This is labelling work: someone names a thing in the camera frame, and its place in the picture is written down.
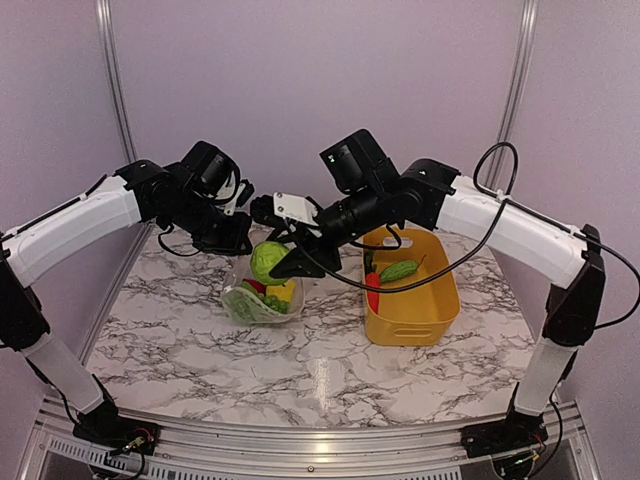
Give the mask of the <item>yellow lemon toy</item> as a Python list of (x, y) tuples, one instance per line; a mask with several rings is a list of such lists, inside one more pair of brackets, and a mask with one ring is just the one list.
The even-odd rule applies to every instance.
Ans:
[(288, 280), (284, 284), (267, 286), (265, 295), (267, 297), (276, 297), (280, 301), (290, 303), (294, 296), (296, 289), (296, 282), (294, 280)]

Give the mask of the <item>green pear toy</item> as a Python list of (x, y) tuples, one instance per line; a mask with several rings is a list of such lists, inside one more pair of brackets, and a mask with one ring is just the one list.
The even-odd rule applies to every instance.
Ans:
[(254, 278), (266, 286), (284, 284), (287, 278), (276, 277), (271, 270), (289, 253), (289, 248), (275, 241), (264, 241), (254, 247), (250, 267)]

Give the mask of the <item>orange carrot toy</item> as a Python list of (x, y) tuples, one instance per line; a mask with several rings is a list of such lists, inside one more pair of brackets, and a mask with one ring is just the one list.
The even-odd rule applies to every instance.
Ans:
[[(374, 251), (367, 250), (364, 253), (365, 284), (371, 288), (381, 286), (380, 276), (377, 273), (377, 266), (374, 263)], [(379, 311), (380, 294), (377, 291), (367, 291), (367, 303), (370, 310), (377, 314)]]

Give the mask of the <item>red apple toy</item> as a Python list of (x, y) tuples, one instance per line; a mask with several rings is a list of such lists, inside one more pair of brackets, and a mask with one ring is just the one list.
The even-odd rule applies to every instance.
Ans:
[(266, 286), (256, 280), (245, 279), (244, 283), (248, 284), (256, 293), (264, 294), (266, 292)]

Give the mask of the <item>clear zip top bag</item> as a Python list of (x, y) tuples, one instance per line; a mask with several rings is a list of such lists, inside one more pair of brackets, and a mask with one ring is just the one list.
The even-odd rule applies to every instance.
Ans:
[(254, 278), (250, 257), (240, 257), (223, 281), (221, 302), (236, 322), (247, 325), (281, 324), (293, 320), (304, 308), (301, 279), (267, 286)]

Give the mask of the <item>green apple toy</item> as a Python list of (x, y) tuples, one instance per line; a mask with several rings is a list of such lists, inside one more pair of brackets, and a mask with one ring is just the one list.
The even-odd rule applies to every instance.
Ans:
[(236, 321), (246, 324), (264, 324), (273, 320), (271, 310), (255, 295), (230, 290), (222, 297), (227, 313)]

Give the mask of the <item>green bitter gourd toy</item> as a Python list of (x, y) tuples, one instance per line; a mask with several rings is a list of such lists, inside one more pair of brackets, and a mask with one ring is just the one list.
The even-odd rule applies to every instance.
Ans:
[(380, 284), (385, 285), (414, 275), (420, 268), (420, 263), (414, 260), (404, 260), (386, 267), (379, 275)]

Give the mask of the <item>green grapes toy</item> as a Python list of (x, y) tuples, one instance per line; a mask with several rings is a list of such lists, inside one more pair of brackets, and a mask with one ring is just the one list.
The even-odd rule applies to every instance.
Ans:
[(261, 298), (261, 301), (276, 313), (288, 314), (290, 311), (290, 296), (265, 295)]

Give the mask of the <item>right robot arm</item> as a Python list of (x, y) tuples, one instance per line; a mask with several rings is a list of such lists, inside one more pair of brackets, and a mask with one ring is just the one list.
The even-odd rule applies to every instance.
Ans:
[(540, 338), (517, 384), (495, 438), (515, 448), (534, 431), (552, 392), (578, 349), (593, 335), (606, 274), (599, 234), (544, 217), (490, 192), (457, 169), (432, 159), (398, 172), (390, 159), (377, 164), (338, 161), (330, 170), (345, 198), (322, 209), (309, 199), (267, 196), (267, 217), (292, 233), (295, 249), (274, 272), (323, 277), (341, 268), (339, 247), (385, 225), (414, 223), (462, 235), (509, 256), (551, 283)]

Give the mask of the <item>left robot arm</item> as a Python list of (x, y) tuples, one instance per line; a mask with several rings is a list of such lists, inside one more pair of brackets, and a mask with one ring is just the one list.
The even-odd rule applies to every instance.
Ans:
[(176, 163), (139, 160), (103, 176), (86, 192), (1, 238), (1, 342), (21, 353), (87, 417), (106, 445), (125, 438), (126, 423), (99, 382), (54, 337), (32, 287), (44, 274), (94, 242), (149, 221), (177, 227), (198, 253), (248, 255), (250, 216), (242, 206), (254, 187), (218, 147), (197, 142)]

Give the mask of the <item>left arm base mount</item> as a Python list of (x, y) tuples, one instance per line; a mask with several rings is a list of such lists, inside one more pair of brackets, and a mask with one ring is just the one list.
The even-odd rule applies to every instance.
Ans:
[(115, 422), (115, 426), (108, 433), (97, 433), (87, 423), (73, 428), (73, 435), (76, 438), (109, 447), (111, 450), (115, 450), (117, 454), (126, 453), (126, 445), (131, 444), (138, 438), (142, 438), (142, 444), (135, 448), (135, 451), (144, 455), (152, 455), (158, 443), (160, 432), (161, 428), (156, 423), (124, 417), (119, 417)]

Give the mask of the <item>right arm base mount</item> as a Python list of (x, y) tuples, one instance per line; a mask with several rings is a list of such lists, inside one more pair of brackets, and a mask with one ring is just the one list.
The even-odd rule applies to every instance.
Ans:
[(460, 433), (461, 445), (469, 458), (501, 454), (545, 443), (548, 439), (543, 423), (523, 426), (506, 420), (465, 426)]

